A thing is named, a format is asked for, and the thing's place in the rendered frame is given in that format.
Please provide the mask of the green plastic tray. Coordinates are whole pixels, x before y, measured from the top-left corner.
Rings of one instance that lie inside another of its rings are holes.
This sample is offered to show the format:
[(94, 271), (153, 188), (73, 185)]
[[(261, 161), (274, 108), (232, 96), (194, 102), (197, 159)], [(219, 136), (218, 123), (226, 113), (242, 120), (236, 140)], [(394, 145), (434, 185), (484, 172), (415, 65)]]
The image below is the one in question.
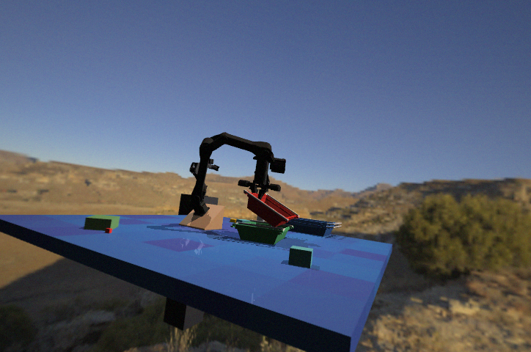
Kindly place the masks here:
[[(260, 222), (244, 222), (249, 224), (259, 224), (264, 226), (271, 226), (270, 224), (260, 223)], [(293, 225), (292, 225), (293, 226)], [(285, 231), (283, 230), (276, 230), (271, 228), (265, 228), (265, 227), (256, 227), (256, 226), (250, 226), (245, 224), (232, 224), (230, 227), (235, 227), (238, 230), (238, 234), (240, 235), (241, 240), (245, 241), (253, 241), (258, 243), (267, 243), (274, 245), (275, 243), (279, 242), (283, 238), (285, 238), (288, 230), (294, 228), (293, 227), (286, 227), (279, 225), (280, 228), (285, 228)]]

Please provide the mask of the blue plastic tray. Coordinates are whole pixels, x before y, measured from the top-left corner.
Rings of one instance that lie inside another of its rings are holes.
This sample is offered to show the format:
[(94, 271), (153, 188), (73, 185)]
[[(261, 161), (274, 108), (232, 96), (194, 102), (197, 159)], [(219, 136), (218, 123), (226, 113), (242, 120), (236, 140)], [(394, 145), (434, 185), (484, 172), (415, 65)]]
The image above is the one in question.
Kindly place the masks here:
[(305, 224), (301, 222), (289, 221), (285, 224), (293, 225), (294, 228), (288, 230), (293, 232), (301, 232), (310, 235), (327, 236), (330, 235), (333, 228), (341, 227), (340, 225), (334, 226), (318, 226), (315, 224)]

